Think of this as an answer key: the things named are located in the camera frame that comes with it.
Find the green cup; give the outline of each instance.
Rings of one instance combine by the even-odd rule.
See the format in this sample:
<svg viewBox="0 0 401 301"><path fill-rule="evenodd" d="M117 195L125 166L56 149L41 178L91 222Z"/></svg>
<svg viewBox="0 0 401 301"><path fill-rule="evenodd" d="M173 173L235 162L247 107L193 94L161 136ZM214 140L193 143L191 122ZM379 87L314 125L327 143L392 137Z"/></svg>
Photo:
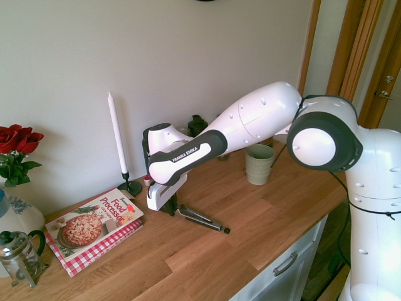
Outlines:
<svg viewBox="0 0 401 301"><path fill-rule="evenodd" d="M246 179L254 185L263 185L268 181L274 149L264 144L255 144L245 149Z"/></svg>

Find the door handle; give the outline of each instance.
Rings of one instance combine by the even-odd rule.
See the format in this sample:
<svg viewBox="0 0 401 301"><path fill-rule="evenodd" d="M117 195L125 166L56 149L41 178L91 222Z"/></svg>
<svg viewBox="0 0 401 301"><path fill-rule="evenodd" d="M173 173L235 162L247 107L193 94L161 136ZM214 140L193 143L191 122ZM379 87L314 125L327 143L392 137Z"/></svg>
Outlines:
<svg viewBox="0 0 401 301"><path fill-rule="evenodd" d="M387 91L382 91L378 96L382 97L382 98L386 98L388 100L393 100L392 98L388 97Z"/></svg>
<svg viewBox="0 0 401 301"><path fill-rule="evenodd" d="M289 258L291 259L291 261L290 261L284 268L282 268L281 270L279 270L278 268L279 268L280 266L278 266L278 267L276 267L276 268L273 270L274 276L277 277L278 275L284 273L291 265L293 265L293 263L295 262L295 260L296 260L297 257L298 257L298 254L297 254L296 252L292 253L292 254L290 255L290 257L289 257Z"/></svg>

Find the drawer handle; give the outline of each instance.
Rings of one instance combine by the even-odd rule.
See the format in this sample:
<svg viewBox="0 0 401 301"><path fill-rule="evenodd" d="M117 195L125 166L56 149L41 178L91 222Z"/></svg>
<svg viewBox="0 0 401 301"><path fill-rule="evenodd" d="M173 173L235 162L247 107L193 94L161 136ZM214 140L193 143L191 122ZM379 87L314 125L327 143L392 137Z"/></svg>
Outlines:
<svg viewBox="0 0 401 301"><path fill-rule="evenodd" d="M291 261L282 270L278 269L280 266L278 266L277 268L275 268L273 270L274 276L277 277L278 275L284 273L291 265L293 265L293 263L295 262L297 257L298 257L298 254L296 252L292 253L290 256Z"/></svg>

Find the pizza picture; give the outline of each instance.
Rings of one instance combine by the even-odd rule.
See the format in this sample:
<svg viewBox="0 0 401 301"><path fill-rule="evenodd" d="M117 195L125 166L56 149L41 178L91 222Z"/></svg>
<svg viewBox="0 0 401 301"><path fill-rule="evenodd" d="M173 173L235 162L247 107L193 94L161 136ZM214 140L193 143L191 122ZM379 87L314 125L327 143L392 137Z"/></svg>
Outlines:
<svg viewBox="0 0 401 301"><path fill-rule="evenodd" d="M93 243L102 233L103 224L99 217L81 214L67 221L58 233L60 243L67 248L81 248Z"/></svg>

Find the white candle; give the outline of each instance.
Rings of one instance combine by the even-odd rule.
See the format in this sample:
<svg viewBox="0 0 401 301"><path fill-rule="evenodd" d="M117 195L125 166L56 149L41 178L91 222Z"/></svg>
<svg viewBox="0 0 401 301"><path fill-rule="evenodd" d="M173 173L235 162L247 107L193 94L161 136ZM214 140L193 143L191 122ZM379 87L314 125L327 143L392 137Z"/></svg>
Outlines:
<svg viewBox="0 0 401 301"><path fill-rule="evenodd" d="M127 170L127 165L125 165L125 157L124 157L123 144L121 141L120 127L118 126L118 119L115 110L114 98L112 97L110 92L108 93L107 100L108 100L108 107L110 108L110 115L112 116L114 136L115 136L115 142L117 143L117 151L118 151L118 157L120 158L121 171L123 174L126 174L128 170Z"/></svg>

